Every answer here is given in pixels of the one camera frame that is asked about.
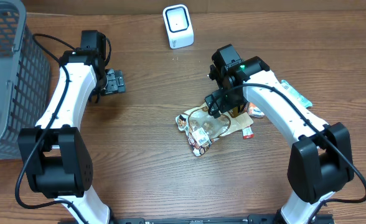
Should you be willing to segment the orange small carton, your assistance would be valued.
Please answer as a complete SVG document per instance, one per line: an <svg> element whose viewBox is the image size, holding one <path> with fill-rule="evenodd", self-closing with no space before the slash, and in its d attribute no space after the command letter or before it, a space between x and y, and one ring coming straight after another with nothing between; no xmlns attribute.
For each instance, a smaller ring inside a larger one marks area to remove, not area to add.
<svg viewBox="0 0 366 224"><path fill-rule="evenodd" d="M255 118L263 118L265 114L253 103L248 104L247 113Z"/></svg>

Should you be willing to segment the red stick packet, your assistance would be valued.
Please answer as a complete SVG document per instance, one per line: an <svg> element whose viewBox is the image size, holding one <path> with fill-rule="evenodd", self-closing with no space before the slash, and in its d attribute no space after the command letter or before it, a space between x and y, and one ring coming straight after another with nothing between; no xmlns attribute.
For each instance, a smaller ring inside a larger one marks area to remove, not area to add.
<svg viewBox="0 0 366 224"><path fill-rule="evenodd" d="M247 126L242 129L243 139L251 139L254 137L254 132L252 131L251 126Z"/></svg>

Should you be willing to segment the beige snack bag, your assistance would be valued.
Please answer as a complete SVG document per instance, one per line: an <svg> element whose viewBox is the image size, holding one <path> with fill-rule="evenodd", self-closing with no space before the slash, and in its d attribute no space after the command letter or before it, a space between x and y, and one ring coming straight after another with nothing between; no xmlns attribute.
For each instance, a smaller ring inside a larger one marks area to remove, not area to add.
<svg viewBox="0 0 366 224"><path fill-rule="evenodd" d="M243 128L253 124L246 111L237 113L230 110L214 118L208 114L205 103L176 116L175 121L179 131L187 136L190 150L196 157L203 156L220 138L236 131L242 132Z"/></svg>

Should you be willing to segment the teal snack packet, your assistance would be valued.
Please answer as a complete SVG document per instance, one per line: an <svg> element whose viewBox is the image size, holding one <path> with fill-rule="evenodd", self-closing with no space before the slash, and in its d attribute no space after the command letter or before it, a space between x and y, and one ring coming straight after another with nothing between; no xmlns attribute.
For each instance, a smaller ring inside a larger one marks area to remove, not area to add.
<svg viewBox="0 0 366 224"><path fill-rule="evenodd" d="M299 103L305 107L310 108L313 106L312 102L309 101L306 97L300 94L293 86L291 86L286 80L281 81L281 85L283 88L295 99L299 101Z"/></svg>

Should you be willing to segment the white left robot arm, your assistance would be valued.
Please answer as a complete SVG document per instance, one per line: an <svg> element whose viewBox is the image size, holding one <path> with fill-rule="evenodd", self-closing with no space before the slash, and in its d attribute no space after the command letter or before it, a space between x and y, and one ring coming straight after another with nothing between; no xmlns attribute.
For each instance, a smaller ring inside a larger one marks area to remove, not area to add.
<svg viewBox="0 0 366 224"><path fill-rule="evenodd" d="M93 163L80 134L93 96L126 91L122 71L107 67L110 58L109 38L84 30L80 46L55 59L60 70L52 99L35 126L21 129L17 139L23 167L14 193L21 207L62 204L74 223L116 223L92 185Z"/></svg>

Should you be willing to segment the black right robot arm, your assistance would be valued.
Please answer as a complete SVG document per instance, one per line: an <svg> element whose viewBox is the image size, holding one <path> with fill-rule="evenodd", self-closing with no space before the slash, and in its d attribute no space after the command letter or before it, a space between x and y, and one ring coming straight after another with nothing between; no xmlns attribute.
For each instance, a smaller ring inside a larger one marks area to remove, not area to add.
<svg viewBox="0 0 366 224"><path fill-rule="evenodd" d="M261 58L243 60L228 44L217 49L212 61L209 77L219 89L205 97L209 115L218 118L254 103L291 148L289 200L276 215L250 215L249 223L333 223L332 216L313 213L354 178L348 129L342 123L329 125L302 106Z"/></svg>

